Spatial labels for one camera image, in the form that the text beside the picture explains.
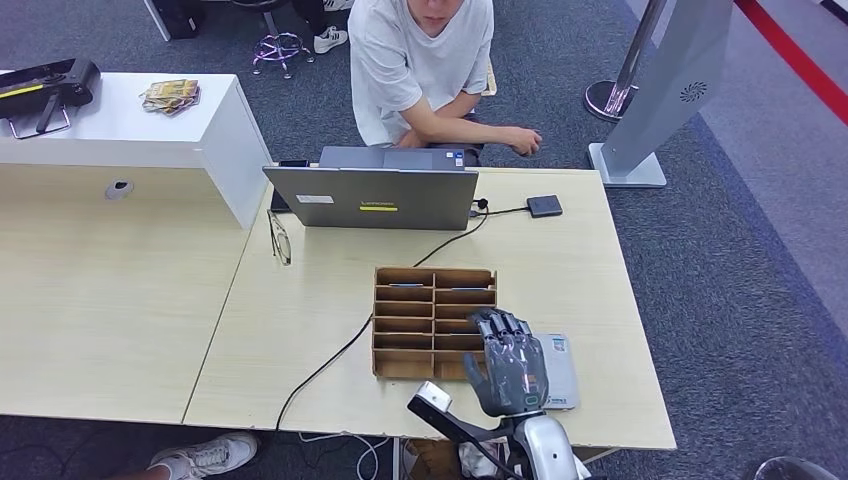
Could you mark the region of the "person's right hand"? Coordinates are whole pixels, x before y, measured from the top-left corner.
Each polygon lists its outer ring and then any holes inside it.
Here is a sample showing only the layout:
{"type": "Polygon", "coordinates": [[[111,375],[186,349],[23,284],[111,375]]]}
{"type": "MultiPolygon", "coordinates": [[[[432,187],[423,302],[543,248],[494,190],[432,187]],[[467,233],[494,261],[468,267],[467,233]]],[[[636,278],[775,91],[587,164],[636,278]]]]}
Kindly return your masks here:
{"type": "Polygon", "coordinates": [[[531,156],[540,149],[542,141],[538,132],[532,129],[509,127],[509,146],[520,156],[531,156]]]}

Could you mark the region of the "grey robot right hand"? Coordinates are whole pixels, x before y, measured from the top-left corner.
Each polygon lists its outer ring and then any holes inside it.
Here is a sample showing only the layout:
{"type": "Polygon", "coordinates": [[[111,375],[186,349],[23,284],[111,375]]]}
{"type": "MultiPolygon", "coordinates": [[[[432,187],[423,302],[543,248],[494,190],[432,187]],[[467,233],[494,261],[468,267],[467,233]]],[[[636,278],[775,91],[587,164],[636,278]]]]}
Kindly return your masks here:
{"type": "Polygon", "coordinates": [[[498,308],[481,308],[467,316],[483,338],[486,366],[466,353],[463,367],[481,409],[490,417],[534,413],[547,402],[549,382],[540,340],[529,324],[498,308]]]}

